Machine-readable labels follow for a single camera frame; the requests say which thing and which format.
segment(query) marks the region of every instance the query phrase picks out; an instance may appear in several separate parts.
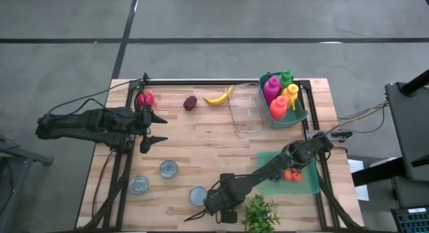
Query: banana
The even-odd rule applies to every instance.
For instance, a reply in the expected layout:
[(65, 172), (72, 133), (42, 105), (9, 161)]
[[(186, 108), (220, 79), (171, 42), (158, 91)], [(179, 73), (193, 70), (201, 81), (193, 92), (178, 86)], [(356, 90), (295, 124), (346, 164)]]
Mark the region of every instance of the banana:
[(226, 102), (228, 100), (228, 95), (231, 96), (233, 92), (234, 92), (234, 86), (229, 86), (229, 88), (227, 89), (227, 92), (224, 93), (221, 97), (218, 97), (216, 99), (208, 99), (204, 97), (204, 100), (209, 105), (218, 106)]

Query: teal basket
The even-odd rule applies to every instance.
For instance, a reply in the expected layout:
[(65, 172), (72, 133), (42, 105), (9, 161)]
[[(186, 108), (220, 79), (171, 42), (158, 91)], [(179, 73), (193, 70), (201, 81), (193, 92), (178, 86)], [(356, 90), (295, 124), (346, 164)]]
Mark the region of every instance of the teal basket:
[(265, 120), (268, 122), (269, 127), (273, 129), (284, 129), (292, 127), (296, 123), (299, 123), (300, 121), (304, 120), (307, 117), (308, 112), (302, 109), (302, 102), (300, 102), (300, 100), (298, 99), (295, 101), (295, 110), (292, 109), (292, 107), (288, 108), (286, 116), (282, 121), (275, 121), (271, 118), (271, 115), (269, 114), (269, 105), (267, 105), (263, 97), (263, 85), (265, 85), (265, 83), (268, 81), (268, 78), (278, 75), (280, 75), (280, 72), (274, 72), (261, 76), (261, 78), (259, 79), (259, 95), (262, 99), (260, 100), (260, 103), (262, 103), (261, 108), (263, 111), (262, 117), (265, 117)]
[[(280, 152), (259, 152), (257, 154), (257, 168), (264, 166)], [(316, 163), (314, 158), (307, 167), (301, 170), (302, 179), (300, 182), (280, 180), (274, 182), (272, 180), (265, 180), (258, 185), (262, 195), (298, 195), (298, 194), (312, 194), (320, 192), (319, 181), (317, 179)]]

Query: gray floor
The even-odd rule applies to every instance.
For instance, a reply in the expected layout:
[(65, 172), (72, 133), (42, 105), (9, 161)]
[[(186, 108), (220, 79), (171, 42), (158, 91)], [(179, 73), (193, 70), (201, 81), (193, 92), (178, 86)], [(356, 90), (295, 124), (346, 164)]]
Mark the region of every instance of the gray floor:
[[(0, 38), (121, 37), (131, 0), (0, 0)], [(131, 37), (428, 37), (424, 0), (139, 0)], [(72, 229), (93, 143), (36, 138), (36, 120), (60, 102), (109, 85), (117, 44), (0, 44), (0, 135), (55, 156), (36, 165), (14, 232)], [(428, 68), (428, 44), (128, 45), (120, 78), (256, 78), (291, 69), (328, 78), (338, 115), (385, 100), (386, 83)], [(106, 95), (97, 97), (104, 101)], [(72, 104), (58, 109), (68, 112)], [(390, 112), (354, 135), (351, 155), (400, 154)], [(351, 126), (365, 131), (381, 114)], [(363, 212), (365, 224), (389, 215)]]

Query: wooden tabletop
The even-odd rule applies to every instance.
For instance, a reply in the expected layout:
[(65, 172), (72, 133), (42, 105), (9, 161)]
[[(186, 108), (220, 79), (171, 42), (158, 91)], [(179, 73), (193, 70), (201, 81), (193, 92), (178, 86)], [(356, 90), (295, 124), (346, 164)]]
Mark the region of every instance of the wooden tabletop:
[[(329, 130), (336, 126), (338, 121), (328, 80), (325, 78), (309, 80), (312, 84), (320, 128)], [(126, 80), (113, 80), (111, 86), (124, 81)], [(127, 88), (128, 85), (124, 85), (110, 91), (106, 106), (124, 106)], [(298, 123), (288, 129), (266, 129), (254, 135), (238, 137), (228, 103), (222, 106), (209, 106), (203, 100), (204, 96), (219, 97), (225, 88), (226, 86), (145, 87), (145, 91), (152, 92), (155, 96), (155, 113), (168, 121), (166, 125), (152, 124), (151, 133), (155, 136), (168, 137), (168, 140), (153, 145), (149, 153), (141, 154), (139, 152), (141, 138), (137, 138), (131, 177), (144, 175), (149, 179), (151, 187), (150, 191), (142, 196), (127, 192), (122, 230), (244, 231), (243, 225), (240, 224), (241, 214), (237, 224), (216, 224), (215, 218), (209, 215), (192, 222), (183, 222), (187, 217), (203, 209), (189, 202), (189, 191), (197, 185), (208, 189), (219, 180), (221, 173), (251, 173), (256, 170), (258, 152), (280, 151), (284, 145), (296, 139), (304, 139), (304, 134), (302, 124)], [(197, 97), (198, 102), (196, 108), (188, 112), (182, 105), (191, 95)], [(305, 93), (304, 104), (308, 110)], [(312, 129), (310, 114), (308, 120)], [(78, 227), (90, 220), (95, 187), (108, 154), (109, 149), (106, 146), (96, 146), (78, 217)], [(160, 175), (160, 163), (167, 159), (174, 160), (179, 166), (179, 174), (173, 179), (164, 179)], [(352, 219), (363, 225), (345, 152), (342, 149), (332, 150), (328, 166), (336, 198)], [(113, 157), (101, 181), (97, 207), (107, 196), (112, 167)], [(252, 193), (258, 193), (257, 187)], [(314, 195), (281, 195), (267, 198), (273, 198), (274, 202), (279, 204), (276, 211), (281, 224), (275, 226), (276, 230), (320, 229)], [(326, 198), (324, 205), (328, 225), (332, 225)], [(112, 222), (116, 218), (116, 207), (117, 201), (113, 206)]]

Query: potted plant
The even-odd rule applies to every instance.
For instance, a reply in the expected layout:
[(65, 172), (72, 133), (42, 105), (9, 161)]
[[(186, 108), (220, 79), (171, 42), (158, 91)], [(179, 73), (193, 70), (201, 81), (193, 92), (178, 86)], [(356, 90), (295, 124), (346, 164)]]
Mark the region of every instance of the potted plant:
[(274, 201), (265, 202), (264, 197), (255, 195), (246, 199), (244, 208), (245, 220), (241, 223), (245, 225), (248, 233), (272, 233), (273, 225), (280, 224), (277, 213), (273, 212), (276, 207)]

